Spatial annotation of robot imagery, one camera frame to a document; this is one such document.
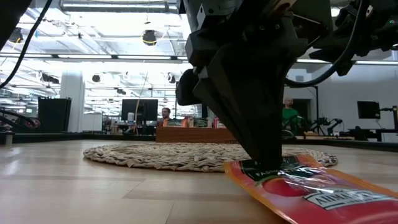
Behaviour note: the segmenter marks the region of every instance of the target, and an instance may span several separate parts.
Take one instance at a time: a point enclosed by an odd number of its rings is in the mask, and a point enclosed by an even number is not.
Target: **monitor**
[[[130,112],[136,113],[137,99],[122,100],[122,120],[127,121]],[[157,121],[158,100],[140,100],[137,111],[138,121]]]
[[[357,104],[360,119],[380,119],[379,102],[358,101]]]

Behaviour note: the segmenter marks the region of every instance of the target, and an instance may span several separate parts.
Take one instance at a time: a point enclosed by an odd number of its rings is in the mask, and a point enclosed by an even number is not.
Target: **white wall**
[[[292,68],[289,70],[287,77],[291,80],[295,80],[297,75],[304,76],[304,81],[310,81],[312,79],[312,74],[307,73],[306,69],[302,68]],[[311,100],[311,120],[315,120],[317,118],[317,100],[316,100],[316,91],[314,88],[290,88],[285,87],[284,89],[284,98],[293,98],[293,99],[302,99],[302,100]]]
[[[355,65],[347,76],[334,74],[319,84],[320,116],[339,118],[345,130],[380,128],[374,119],[359,119],[357,101],[378,101],[381,108],[398,105],[397,67],[380,65]],[[392,112],[381,112],[379,121],[383,128],[394,128]],[[398,142],[396,134],[384,134],[384,141]]]

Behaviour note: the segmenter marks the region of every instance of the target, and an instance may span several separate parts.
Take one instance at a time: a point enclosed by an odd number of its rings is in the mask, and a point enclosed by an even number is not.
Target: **pillar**
[[[68,132],[82,131],[83,113],[85,109],[85,81],[81,70],[65,70],[62,72],[60,98],[71,98]]]
[[[398,50],[391,50],[392,60],[398,60]]]

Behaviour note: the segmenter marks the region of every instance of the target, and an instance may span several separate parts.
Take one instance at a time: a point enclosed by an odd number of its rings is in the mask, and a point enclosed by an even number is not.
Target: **green shirt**
[[[282,110],[282,122],[283,122],[283,125],[286,124],[286,122],[289,120],[289,118],[291,118],[291,117],[293,117],[295,115],[299,115],[299,112],[297,112],[297,110],[292,109],[292,108],[290,108],[290,109],[283,108],[283,110]],[[292,122],[293,122],[293,124],[297,125],[300,122],[300,118],[295,117],[295,118],[292,119]],[[291,129],[293,130],[293,133],[296,134],[296,129],[297,128],[296,127],[291,127]]]

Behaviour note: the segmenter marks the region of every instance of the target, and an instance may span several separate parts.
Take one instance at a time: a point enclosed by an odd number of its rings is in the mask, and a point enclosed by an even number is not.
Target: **snack bag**
[[[163,127],[184,127],[184,123],[181,119],[165,119]]]
[[[215,128],[226,128],[225,125],[220,121],[219,118],[215,118],[214,127]]]
[[[252,160],[227,162],[225,172],[290,223],[398,223],[397,193],[326,169],[309,155],[284,157],[279,170]]]

